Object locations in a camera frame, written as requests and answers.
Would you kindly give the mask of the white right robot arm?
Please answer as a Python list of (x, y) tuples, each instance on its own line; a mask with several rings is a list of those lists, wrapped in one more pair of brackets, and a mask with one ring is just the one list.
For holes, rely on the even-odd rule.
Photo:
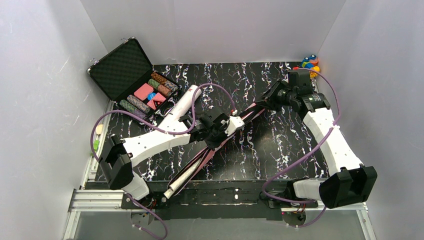
[(317, 142), (310, 152), (277, 176), (285, 174), (320, 150), (329, 178), (291, 180), (280, 197), (266, 191), (267, 186), (277, 178), (273, 176), (262, 186), (262, 192), (270, 199), (291, 204), (321, 201), (329, 209), (364, 203), (377, 180), (377, 171), (373, 166), (365, 166), (354, 154), (340, 131), (340, 117), (333, 116), (331, 105), (323, 93), (314, 92), (311, 72), (313, 70), (307, 68), (289, 70), (288, 81), (274, 84), (263, 96), (262, 103), (267, 107), (290, 106), (302, 118)]

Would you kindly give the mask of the white shuttlecock tube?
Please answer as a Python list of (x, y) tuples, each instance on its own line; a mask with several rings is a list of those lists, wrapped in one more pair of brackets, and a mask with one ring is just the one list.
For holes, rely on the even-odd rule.
[[(181, 133), (188, 130), (188, 127), (180, 122), (179, 119), (185, 115), (189, 109), (192, 107), (192, 98), (195, 90), (198, 88), (196, 85), (191, 85), (190, 88), (185, 92), (181, 99), (175, 104), (171, 111), (165, 116), (161, 123), (157, 126), (159, 129), (165, 130), (166, 132), (175, 132)], [(201, 90), (198, 90), (194, 95), (194, 100), (196, 100), (200, 94)]]

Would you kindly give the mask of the pink racket cover bag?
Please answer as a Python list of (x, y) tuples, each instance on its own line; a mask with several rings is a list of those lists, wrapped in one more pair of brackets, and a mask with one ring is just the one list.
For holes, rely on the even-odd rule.
[(238, 116), (227, 116), (221, 111), (201, 114), (196, 120), (191, 135), (195, 141), (206, 143), (206, 147), (200, 150), (169, 182), (164, 196), (170, 199), (179, 194), (237, 131), (243, 129), (247, 123), (257, 118), (264, 110), (263, 106), (252, 103)]

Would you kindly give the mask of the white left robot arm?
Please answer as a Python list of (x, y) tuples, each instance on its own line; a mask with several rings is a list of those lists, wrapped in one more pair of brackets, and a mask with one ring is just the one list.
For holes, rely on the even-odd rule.
[(238, 116), (225, 115), (217, 122), (206, 114), (202, 118), (206, 122), (193, 120), (182, 112), (169, 112), (154, 131), (125, 139), (112, 135), (98, 159), (109, 189), (123, 190), (135, 200), (141, 200), (150, 189), (133, 167), (163, 151), (192, 142), (207, 143), (206, 153), (209, 154), (220, 149), (222, 143), (244, 124)]

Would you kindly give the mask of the pink badminton racket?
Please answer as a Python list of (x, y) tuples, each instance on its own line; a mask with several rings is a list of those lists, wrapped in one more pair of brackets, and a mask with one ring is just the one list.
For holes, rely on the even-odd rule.
[(167, 190), (164, 192), (164, 197), (170, 199), (177, 195), (194, 176), (203, 167), (205, 155), (199, 155), (193, 158), (168, 184)]

